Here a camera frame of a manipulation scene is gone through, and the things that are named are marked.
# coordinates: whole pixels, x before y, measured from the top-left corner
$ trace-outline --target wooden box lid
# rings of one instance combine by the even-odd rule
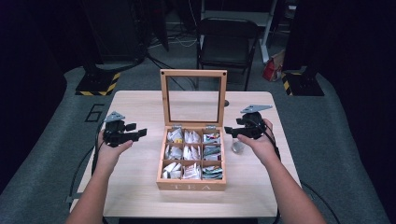
[[[166,126],[222,127],[226,70],[161,69]]]

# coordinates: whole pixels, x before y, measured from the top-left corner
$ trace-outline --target yellow and black striped tape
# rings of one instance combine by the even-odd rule
[[[106,91],[76,91],[76,95],[86,95],[86,96],[110,95],[111,92],[113,92],[114,88],[116,88],[116,84],[119,78],[120,78],[120,73],[114,75]]]
[[[300,75],[301,73],[291,73],[293,75]],[[290,84],[288,82],[287,76],[285,73],[282,73],[282,81],[283,81],[283,87],[285,87],[285,91],[287,95],[293,95],[293,92],[291,90]]]

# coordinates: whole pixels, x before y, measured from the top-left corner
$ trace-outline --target wooden table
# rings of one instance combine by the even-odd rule
[[[224,126],[241,127],[248,105],[272,105],[261,111],[274,124],[283,164],[300,183],[283,128],[269,92],[227,91],[230,105],[224,109]],[[118,91],[108,113],[117,111],[125,124],[148,128],[148,135],[125,151],[110,177],[105,217],[274,217],[276,200],[269,176],[251,148],[240,155],[231,150],[232,137],[224,136],[227,188],[225,191],[158,190],[156,176],[164,132],[163,99],[160,91]],[[78,188],[82,192],[91,178],[92,157]]]

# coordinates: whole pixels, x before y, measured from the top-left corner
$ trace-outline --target gray carpet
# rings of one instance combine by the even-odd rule
[[[276,35],[270,54],[283,49],[286,37]],[[195,46],[170,44],[149,49],[151,56],[175,68],[195,68]],[[107,64],[105,68],[123,64]],[[321,75],[318,82],[324,97],[288,96],[283,83],[262,78],[262,55],[256,51],[249,91],[269,91],[287,136],[291,154],[302,181],[329,204],[341,223],[389,223],[371,181],[362,167],[348,129],[344,110],[332,85]],[[113,94],[77,96],[75,87],[84,75],[82,68],[65,74],[67,91],[47,129],[31,154],[0,196],[0,223],[62,223],[68,215],[64,199],[78,162],[94,144],[97,122],[85,122],[93,105],[104,118]],[[159,90],[159,68],[150,60],[121,73],[115,91]],[[228,90],[242,90],[230,85]],[[81,172],[78,173],[76,186]],[[336,223],[331,211],[310,189],[304,188],[329,223]],[[260,223],[272,223],[272,217]],[[109,218],[117,223],[116,217]]]

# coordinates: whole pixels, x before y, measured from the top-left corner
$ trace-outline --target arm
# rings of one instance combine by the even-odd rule
[[[272,123],[267,119],[264,121],[269,127],[266,130],[267,133],[273,137]],[[253,149],[267,169],[279,212],[285,223],[326,223],[319,210],[280,162],[268,137],[262,136],[253,140],[239,134],[238,139]]]
[[[132,143],[130,140],[118,147],[110,147],[103,144],[103,131],[99,133],[99,158],[95,172],[66,223],[102,223],[108,179],[113,173],[120,154]]]

